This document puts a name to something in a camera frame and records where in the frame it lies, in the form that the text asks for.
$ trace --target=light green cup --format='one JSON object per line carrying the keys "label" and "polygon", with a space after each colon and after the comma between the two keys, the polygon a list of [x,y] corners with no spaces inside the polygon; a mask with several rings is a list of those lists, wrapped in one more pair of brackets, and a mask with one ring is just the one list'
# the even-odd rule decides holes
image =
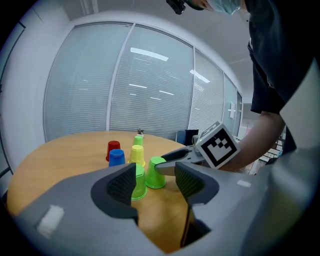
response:
{"label": "light green cup", "polygon": [[145,177],[145,184],[152,189],[161,189],[166,185],[166,178],[156,172],[155,165],[164,163],[166,160],[159,156],[154,156],[151,158],[148,166],[148,172]]}
{"label": "light green cup", "polygon": [[131,200],[140,200],[147,194],[145,169],[141,164],[135,164],[136,185],[131,195]]}
{"label": "light green cup", "polygon": [[144,146],[144,138],[141,136],[135,136],[133,140],[133,145]]}

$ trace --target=round wooden table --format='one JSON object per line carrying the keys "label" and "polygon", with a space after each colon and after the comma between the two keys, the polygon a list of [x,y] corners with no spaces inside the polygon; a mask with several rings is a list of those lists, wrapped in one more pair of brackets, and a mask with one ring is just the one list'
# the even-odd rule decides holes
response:
{"label": "round wooden table", "polygon": [[[126,162],[135,132],[100,131],[74,134],[54,139],[29,154],[16,169],[7,194],[7,207],[18,215],[33,200],[56,183],[75,175],[107,168],[109,141],[119,141]],[[184,147],[175,141],[144,135],[145,171],[151,157]],[[180,248],[187,217],[187,203],[179,191],[175,177],[166,176],[161,189],[148,188],[147,195],[131,206],[138,210],[138,226],[165,253]]]}

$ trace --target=ceiling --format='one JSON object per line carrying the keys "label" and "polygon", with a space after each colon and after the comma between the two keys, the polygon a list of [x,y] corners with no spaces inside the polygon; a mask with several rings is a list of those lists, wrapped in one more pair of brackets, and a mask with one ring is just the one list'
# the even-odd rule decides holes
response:
{"label": "ceiling", "polygon": [[251,102],[253,71],[247,49],[249,14],[238,11],[233,15],[218,12],[196,11],[189,6],[177,15],[166,0],[60,0],[70,20],[97,12],[135,11],[168,20],[202,39],[230,65],[243,89],[243,101]]}

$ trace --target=black t-shirt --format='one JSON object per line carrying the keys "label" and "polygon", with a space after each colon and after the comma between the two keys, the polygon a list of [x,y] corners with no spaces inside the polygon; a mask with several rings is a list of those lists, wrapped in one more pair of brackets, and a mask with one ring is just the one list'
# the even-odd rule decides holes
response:
{"label": "black t-shirt", "polygon": [[[251,111],[279,114],[314,57],[318,57],[315,11],[310,2],[305,9],[301,1],[296,4],[285,0],[245,0],[245,4],[250,13],[248,49],[253,62]],[[295,148],[287,129],[283,153]]]}

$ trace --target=white cube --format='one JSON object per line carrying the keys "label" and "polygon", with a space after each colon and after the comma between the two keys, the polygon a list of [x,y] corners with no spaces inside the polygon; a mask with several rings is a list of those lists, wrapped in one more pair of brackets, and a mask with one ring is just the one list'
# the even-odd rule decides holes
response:
{"label": "white cube", "polygon": [[213,169],[220,168],[240,151],[226,126],[219,121],[200,134],[195,147]]}

